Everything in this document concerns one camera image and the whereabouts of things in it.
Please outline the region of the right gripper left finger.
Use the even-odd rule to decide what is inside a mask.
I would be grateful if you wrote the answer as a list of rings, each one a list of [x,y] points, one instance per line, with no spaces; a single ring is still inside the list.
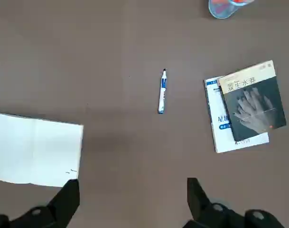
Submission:
[[[45,206],[31,208],[14,220],[0,214],[0,228],[66,228],[79,205],[79,181],[69,180]]]

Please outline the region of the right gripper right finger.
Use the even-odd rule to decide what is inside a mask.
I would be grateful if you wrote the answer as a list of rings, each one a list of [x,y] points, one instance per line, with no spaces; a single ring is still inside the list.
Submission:
[[[267,211],[250,209],[240,215],[224,204],[211,202],[197,178],[187,179],[187,203],[192,219],[183,228],[284,228]]]

